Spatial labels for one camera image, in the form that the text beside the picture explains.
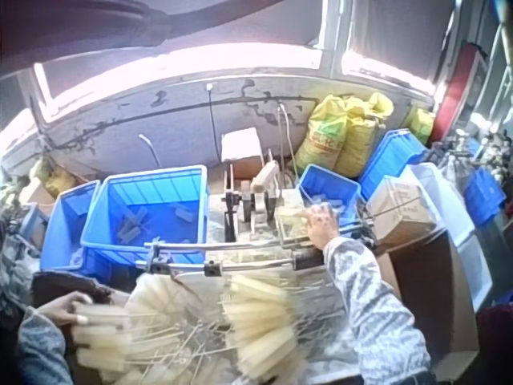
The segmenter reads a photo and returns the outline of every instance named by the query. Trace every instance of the white plastic bin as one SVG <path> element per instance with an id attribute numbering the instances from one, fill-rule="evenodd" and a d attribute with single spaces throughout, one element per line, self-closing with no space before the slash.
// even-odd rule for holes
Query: white plastic bin
<path id="1" fill-rule="evenodd" d="M 474 235 L 474 222 L 468 215 L 463 199 L 434 164 L 406 166 L 401 178 L 418 183 L 434 212 L 438 227 L 445 227 L 449 231 L 462 260 L 474 311 L 477 311 L 490 293 L 493 281 L 483 249 Z"/>
<path id="2" fill-rule="evenodd" d="M 430 196 L 449 230 L 454 245 L 459 248 L 475 231 L 474 222 L 468 215 L 463 198 L 434 164 L 422 163 L 410 168 Z"/>
<path id="3" fill-rule="evenodd" d="M 490 293 L 493 284 L 487 260 L 475 235 L 464 241 L 458 247 L 458 252 L 471 289 L 472 305 L 474 311 L 477 311 Z"/>

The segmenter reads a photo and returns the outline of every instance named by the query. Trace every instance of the blue plastic crate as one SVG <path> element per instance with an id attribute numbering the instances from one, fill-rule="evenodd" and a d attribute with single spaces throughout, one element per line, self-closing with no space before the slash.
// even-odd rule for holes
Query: blue plastic crate
<path id="1" fill-rule="evenodd" d="M 109 176 L 87 218 L 82 244 L 120 265 L 146 261 L 145 242 L 205 243 L 208 186 L 204 166 Z M 204 253 L 173 253 L 203 263 Z"/>
<path id="2" fill-rule="evenodd" d="M 406 129 L 388 131 L 359 178 L 362 196 L 368 200 L 384 176 L 400 176 L 408 164 L 418 164 L 426 147 Z"/>
<path id="3" fill-rule="evenodd" d="M 99 191 L 96 180 L 63 192 L 52 211 L 41 254 L 41 270 L 64 270 L 108 283 L 111 263 L 80 245 L 91 203 Z"/>
<path id="4" fill-rule="evenodd" d="M 506 194 L 485 168 L 479 168 L 471 174 L 464 196 L 467 211 L 478 227 L 495 217 L 500 211 L 500 205 L 506 200 Z"/>
<path id="5" fill-rule="evenodd" d="M 342 201 L 345 206 L 340 217 L 340 225 L 354 221 L 356 200 L 360 195 L 360 185 L 315 164 L 309 164 L 299 180 L 298 188 L 308 205 L 315 196 L 324 196 L 325 201 Z"/>
<path id="6" fill-rule="evenodd" d="M 475 155 L 477 153 L 477 151 L 479 150 L 479 147 L 481 146 L 481 144 L 474 138 L 468 138 L 467 146 L 468 146 L 468 151 L 472 155 Z"/>

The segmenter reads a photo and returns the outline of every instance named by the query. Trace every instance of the gray sleeve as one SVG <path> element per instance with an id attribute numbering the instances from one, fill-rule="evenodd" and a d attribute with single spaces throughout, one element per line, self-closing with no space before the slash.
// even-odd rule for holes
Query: gray sleeve
<path id="1" fill-rule="evenodd" d="M 428 371 L 424 336 L 415 329 L 412 313 L 382 281 L 370 250 L 339 237 L 326 246 L 324 255 L 349 315 L 365 383 L 396 383 Z"/>
<path id="2" fill-rule="evenodd" d="M 64 359 L 66 343 L 61 331 L 28 307 L 18 332 L 18 366 L 30 385 L 73 385 Z"/>

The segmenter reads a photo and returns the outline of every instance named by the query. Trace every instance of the human hand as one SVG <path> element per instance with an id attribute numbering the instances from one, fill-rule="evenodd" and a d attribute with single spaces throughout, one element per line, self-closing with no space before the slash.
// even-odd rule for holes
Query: human hand
<path id="1" fill-rule="evenodd" d="M 308 236 L 319 250 L 324 250 L 332 239 L 339 236 L 338 215 L 329 203 L 313 205 L 302 216 L 308 220 Z"/>
<path id="2" fill-rule="evenodd" d="M 38 308 L 38 313 L 50 319 L 56 326 L 86 325 L 88 320 L 82 315 L 73 314 L 75 303 L 93 304 L 91 297 L 84 293 L 74 291 Z"/>

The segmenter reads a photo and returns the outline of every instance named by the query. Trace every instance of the plastic bag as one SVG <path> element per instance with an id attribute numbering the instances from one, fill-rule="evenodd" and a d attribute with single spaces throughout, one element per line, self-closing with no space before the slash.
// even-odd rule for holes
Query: plastic bag
<path id="1" fill-rule="evenodd" d="M 328 95 L 312 112 L 305 140 L 296 153 L 297 169 L 309 164 L 333 170 L 345 141 L 347 113 L 344 100 Z"/>
<path id="2" fill-rule="evenodd" d="M 368 102 L 356 96 L 344 99 L 349 116 L 344 146 L 334 171 L 349 178 L 359 176 L 373 149 L 377 122 L 382 122 L 394 111 L 394 104 L 383 94 L 374 92 Z"/>
<path id="3" fill-rule="evenodd" d="M 370 96 L 369 107 L 372 114 L 381 120 L 386 120 L 392 115 L 392 112 L 394 112 L 394 103 L 392 100 L 379 92 L 374 92 Z"/>
<path id="4" fill-rule="evenodd" d="M 348 119 L 344 147 L 334 171 L 349 178 L 359 176 L 369 159 L 375 134 L 375 121 L 362 118 Z"/>
<path id="5" fill-rule="evenodd" d="M 410 124 L 410 131 L 422 144 L 426 144 L 433 131 L 434 113 L 419 108 Z"/>

